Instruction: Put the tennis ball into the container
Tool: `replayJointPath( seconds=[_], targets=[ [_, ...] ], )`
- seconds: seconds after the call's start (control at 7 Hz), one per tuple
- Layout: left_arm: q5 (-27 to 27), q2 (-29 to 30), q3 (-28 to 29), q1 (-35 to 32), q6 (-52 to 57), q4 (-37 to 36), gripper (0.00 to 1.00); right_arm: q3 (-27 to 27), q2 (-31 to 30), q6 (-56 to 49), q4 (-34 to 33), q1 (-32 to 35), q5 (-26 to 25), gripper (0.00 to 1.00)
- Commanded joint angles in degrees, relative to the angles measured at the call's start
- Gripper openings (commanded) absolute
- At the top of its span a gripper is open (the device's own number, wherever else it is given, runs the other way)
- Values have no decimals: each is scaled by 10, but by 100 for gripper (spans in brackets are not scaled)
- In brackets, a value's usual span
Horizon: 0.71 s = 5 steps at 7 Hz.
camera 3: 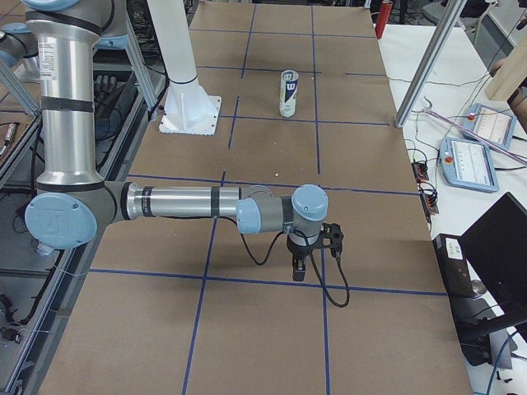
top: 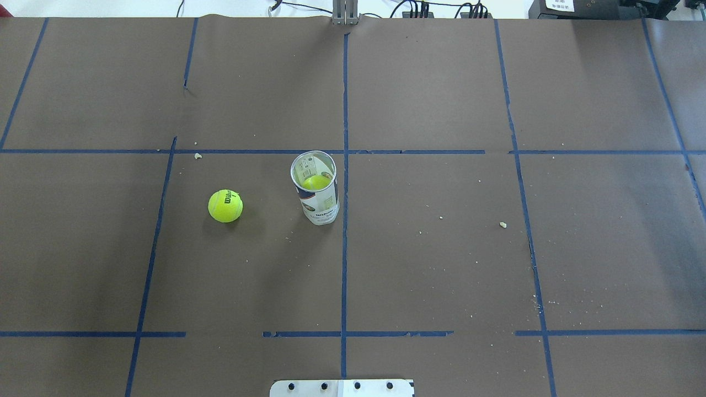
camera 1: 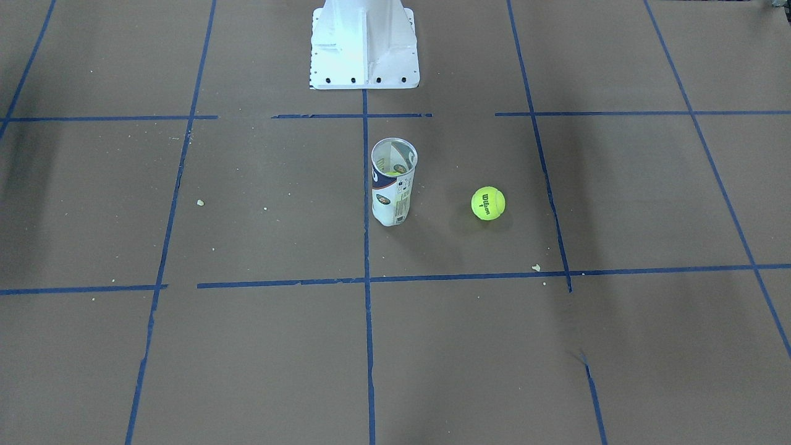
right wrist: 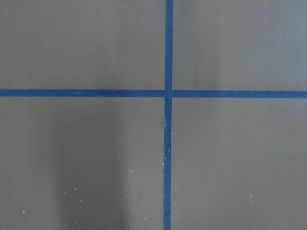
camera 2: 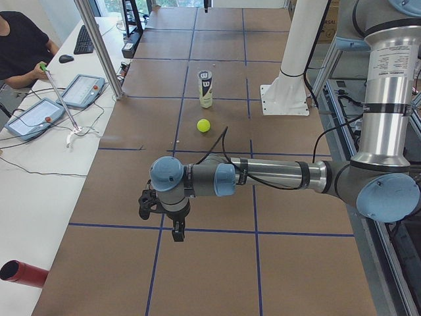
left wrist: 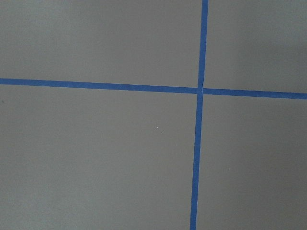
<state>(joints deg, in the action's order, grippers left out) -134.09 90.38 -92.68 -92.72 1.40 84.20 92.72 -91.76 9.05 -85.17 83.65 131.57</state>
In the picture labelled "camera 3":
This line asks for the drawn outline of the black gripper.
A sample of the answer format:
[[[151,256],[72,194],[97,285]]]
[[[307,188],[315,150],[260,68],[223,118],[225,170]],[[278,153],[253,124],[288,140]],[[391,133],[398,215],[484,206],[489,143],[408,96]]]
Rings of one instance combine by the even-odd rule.
[[[305,258],[320,246],[319,236],[308,237],[307,239],[298,235],[287,236],[287,248],[292,255],[292,280],[305,280]]]

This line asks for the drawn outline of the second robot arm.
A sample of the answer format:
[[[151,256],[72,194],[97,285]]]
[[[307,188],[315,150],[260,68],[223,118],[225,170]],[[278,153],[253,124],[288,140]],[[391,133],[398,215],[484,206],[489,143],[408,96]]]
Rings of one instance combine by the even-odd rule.
[[[13,22],[1,27],[1,60],[9,67],[22,62],[28,82],[40,81],[38,40],[25,23]]]

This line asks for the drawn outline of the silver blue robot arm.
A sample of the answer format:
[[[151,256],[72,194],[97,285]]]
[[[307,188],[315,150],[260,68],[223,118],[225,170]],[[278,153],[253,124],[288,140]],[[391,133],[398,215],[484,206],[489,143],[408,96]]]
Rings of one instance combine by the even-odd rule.
[[[328,197],[313,184],[279,197],[267,188],[156,187],[110,182],[96,170],[93,49],[128,43],[123,1],[28,1],[26,23],[38,42],[44,172],[28,204],[29,232],[52,249],[73,249],[119,221],[139,217],[225,218],[243,234],[287,236],[292,277],[329,245]]]

